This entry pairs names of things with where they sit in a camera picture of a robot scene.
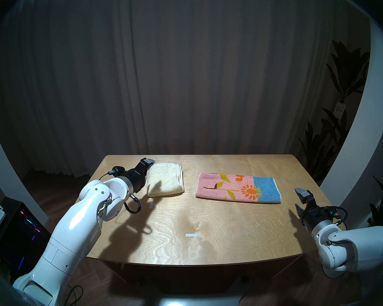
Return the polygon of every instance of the table top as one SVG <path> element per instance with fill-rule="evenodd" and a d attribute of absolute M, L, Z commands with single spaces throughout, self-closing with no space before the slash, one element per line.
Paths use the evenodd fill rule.
<path fill-rule="evenodd" d="M 320 206 L 330 203 L 293 155 L 108 155 L 91 180 L 113 166 L 133 168 L 143 157 L 156 163 L 180 164 L 184 193 L 149 198 L 144 187 L 137 193 L 142 210 L 130 214 L 123 207 L 117 217 L 104 222 L 88 257 L 133 264 L 196 266 L 280 259 L 316 249 L 298 220 L 295 203 L 301 202 L 294 188 L 310 190 Z M 281 193 L 281 203 L 196 198 L 199 172 L 272 177 Z M 127 203 L 131 209 L 137 208 L 130 199 Z M 187 233 L 198 236 L 186 237 Z"/>

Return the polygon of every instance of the black cable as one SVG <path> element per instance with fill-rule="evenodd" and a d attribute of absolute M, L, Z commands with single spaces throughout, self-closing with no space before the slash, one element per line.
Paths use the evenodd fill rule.
<path fill-rule="evenodd" d="M 75 301 L 73 301 L 73 302 L 72 302 L 71 304 L 69 304 L 68 306 L 76 305 L 77 302 L 81 299 L 82 295 L 84 294 L 84 289 L 82 288 L 81 285 L 75 285 L 74 287 L 71 287 L 71 286 L 68 285 L 68 287 L 71 288 L 71 291 L 69 292 L 68 297 L 67 297 L 67 299 L 65 300 L 64 306 L 67 306 L 67 302 L 68 302 L 68 300 L 69 300 L 69 298 L 70 298 L 70 296 L 71 296 L 71 293 L 74 293 Z M 77 287 L 81 288 L 81 290 L 82 290 L 81 295 L 80 295 L 78 298 L 77 298 L 77 295 L 75 294 L 75 291 L 74 291 Z"/>
<path fill-rule="evenodd" d="M 336 222 L 336 225 L 339 226 L 341 223 L 345 222 L 346 218 L 348 218 L 348 211 L 346 209 L 342 208 L 342 207 L 338 207 L 338 206 L 334 206 L 334 207 L 336 208 L 336 210 L 340 209 L 340 210 L 345 212 L 345 217 L 342 218 L 341 220 L 339 220 L 338 222 Z"/>
<path fill-rule="evenodd" d="M 136 212 L 132 211 L 132 210 L 128 207 L 128 205 L 126 204 L 126 202 L 123 203 L 123 204 L 125 205 L 125 208 L 126 208 L 126 210 L 127 210 L 128 212 L 130 212 L 131 214 L 137 214 L 137 213 L 140 212 L 140 210 L 141 210 L 142 207 L 140 206 L 139 199 L 138 199 L 135 195 L 131 194 L 131 198 L 138 204 L 138 210 L 137 210 Z"/>
<path fill-rule="evenodd" d="M 100 178 L 99 178 L 99 180 L 101 180 L 104 176 L 106 176 L 107 174 L 109 174 L 108 172 L 106 172 L 103 176 L 101 176 Z"/>

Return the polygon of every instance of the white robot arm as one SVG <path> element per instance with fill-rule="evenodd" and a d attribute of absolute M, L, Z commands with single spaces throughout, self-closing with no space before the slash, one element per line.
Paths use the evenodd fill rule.
<path fill-rule="evenodd" d="M 310 191 L 295 189 L 305 210 L 296 205 L 299 220 L 318 247 L 323 271 L 330 278 L 344 272 L 371 270 L 383 263 L 383 226 L 341 230 L 333 217 L 340 218 L 336 206 L 319 207 Z"/>
<path fill-rule="evenodd" d="M 140 202 L 133 193 L 145 186 L 146 173 L 154 163 L 143 158 L 128 171 L 115 166 L 108 172 L 114 178 L 89 182 L 80 193 L 80 202 L 71 206 L 58 222 L 34 269 L 19 277 L 13 287 L 31 297 L 36 305 L 60 305 L 71 275 L 101 235 L 102 222 L 118 215 L 122 204 L 130 213 L 139 212 Z M 138 204 L 136 212 L 125 203 L 129 197 Z"/>

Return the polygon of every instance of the sunflower print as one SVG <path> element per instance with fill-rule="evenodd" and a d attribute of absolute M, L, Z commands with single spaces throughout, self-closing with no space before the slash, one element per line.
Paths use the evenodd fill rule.
<path fill-rule="evenodd" d="M 263 195 L 258 187 L 248 184 L 241 188 L 241 192 L 245 194 L 245 197 L 249 198 L 250 200 L 257 200 Z"/>

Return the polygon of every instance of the gray curtain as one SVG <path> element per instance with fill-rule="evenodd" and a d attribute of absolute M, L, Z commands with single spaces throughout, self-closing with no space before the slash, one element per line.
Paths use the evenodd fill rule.
<path fill-rule="evenodd" d="M 19 0 L 0 96 L 35 170 L 108 154 L 293 153 L 332 107 L 343 0 Z"/>

